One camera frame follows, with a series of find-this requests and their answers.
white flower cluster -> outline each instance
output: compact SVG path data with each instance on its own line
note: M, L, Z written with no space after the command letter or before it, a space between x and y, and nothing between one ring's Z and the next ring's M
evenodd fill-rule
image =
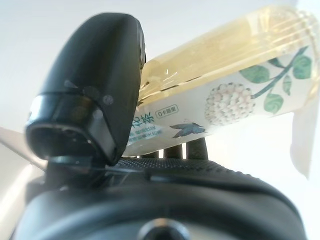
M248 117L255 103L251 89L242 84L221 84L212 89L205 105L205 119L212 125L223 126Z

printed flower illustration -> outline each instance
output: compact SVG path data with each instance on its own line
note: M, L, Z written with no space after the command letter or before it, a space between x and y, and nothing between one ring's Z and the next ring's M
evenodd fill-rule
M235 123L248 117L254 110L255 99L264 96L263 108L266 112L276 114L284 104L283 94L290 96L293 80L310 79L312 60L304 55L307 46L300 48L288 65L283 65L278 58L268 63L281 72L270 76L270 71L262 65L253 65L242 69L239 73L253 84L265 85L255 94L250 88L239 83L221 84L214 88L206 100L205 119L212 125L223 126ZM273 93L275 85L282 80L283 94Z
M205 119L212 125L223 126L248 117L254 109L250 88L242 84L221 84L206 100Z

bottle label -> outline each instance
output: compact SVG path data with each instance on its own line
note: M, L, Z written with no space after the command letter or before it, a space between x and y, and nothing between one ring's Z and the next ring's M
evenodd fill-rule
M136 156L212 135L304 106L314 86L311 46L140 106L124 156Z

white background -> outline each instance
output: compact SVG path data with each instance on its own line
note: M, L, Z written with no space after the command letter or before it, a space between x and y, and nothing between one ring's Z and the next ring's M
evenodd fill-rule
M252 10L272 3L297 4L320 19L317 0L10 0L0 1L0 127L22 132L33 97L55 57L87 18L130 13L141 22L151 59ZM250 173L283 191L299 208L310 240L320 239L320 191L292 165L292 114L230 127L207 139L211 160ZM315 151L314 158L320 159ZM0 198L27 163L0 148ZM8 165L13 161L15 166ZM14 207L11 216L19 212ZM0 239L10 225L0 222Z

textured black surface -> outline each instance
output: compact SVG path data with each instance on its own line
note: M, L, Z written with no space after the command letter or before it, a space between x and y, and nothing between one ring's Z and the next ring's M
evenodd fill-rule
M122 158L116 168L129 169L179 169L205 173L234 173L214 161L175 158Z

